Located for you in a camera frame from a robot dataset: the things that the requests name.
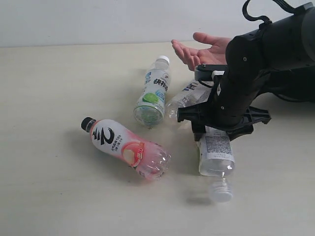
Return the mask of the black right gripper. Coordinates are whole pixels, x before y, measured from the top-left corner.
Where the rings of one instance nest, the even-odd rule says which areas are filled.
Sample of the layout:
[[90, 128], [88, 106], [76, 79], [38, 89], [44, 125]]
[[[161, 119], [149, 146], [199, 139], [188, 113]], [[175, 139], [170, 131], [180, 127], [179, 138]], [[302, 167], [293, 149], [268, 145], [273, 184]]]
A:
[[236, 36], [229, 42], [225, 58], [227, 69], [214, 77], [208, 100], [178, 109], [178, 122], [191, 121], [195, 141], [200, 141], [206, 127], [225, 131], [233, 141], [250, 135], [254, 123], [271, 119], [267, 111], [251, 107], [269, 78], [260, 41], [253, 35]]

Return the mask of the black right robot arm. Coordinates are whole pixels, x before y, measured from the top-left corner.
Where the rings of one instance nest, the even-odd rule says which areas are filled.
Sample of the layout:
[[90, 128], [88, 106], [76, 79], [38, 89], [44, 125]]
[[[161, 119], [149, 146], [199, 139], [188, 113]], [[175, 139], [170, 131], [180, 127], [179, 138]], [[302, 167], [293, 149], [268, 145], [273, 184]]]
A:
[[253, 132], [255, 123], [268, 123], [267, 110], [252, 107], [261, 94], [272, 93], [288, 102], [315, 100], [315, 8], [312, 3], [292, 7], [278, 5], [289, 16], [272, 22], [267, 16], [249, 15], [260, 20], [259, 28], [234, 37], [231, 41], [213, 41], [221, 49], [222, 60], [203, 59], [195, 68], [202, 85], [213, 82], [205, 102], [179, 108], [177, 121], [189, 120], [196, 141], [207, 127], [225, 131], [231, 140]]

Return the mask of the person's open bare hand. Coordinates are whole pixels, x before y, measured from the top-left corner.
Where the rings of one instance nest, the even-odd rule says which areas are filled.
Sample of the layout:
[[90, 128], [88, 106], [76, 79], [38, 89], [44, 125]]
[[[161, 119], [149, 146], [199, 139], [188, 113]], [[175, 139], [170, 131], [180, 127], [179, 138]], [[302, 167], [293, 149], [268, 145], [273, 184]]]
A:
[[190, 71], [201, 64], [225, 65], [225, 51], [232, 40], [227, 37], [212, 36], [203, 32], [194, 32], [193, 39], [196, 42], [210, 45], [210, 48], [195, 49], [188, 47], [178, 40], [171, 40], [172, 47], [177, 57], [185, 64]]

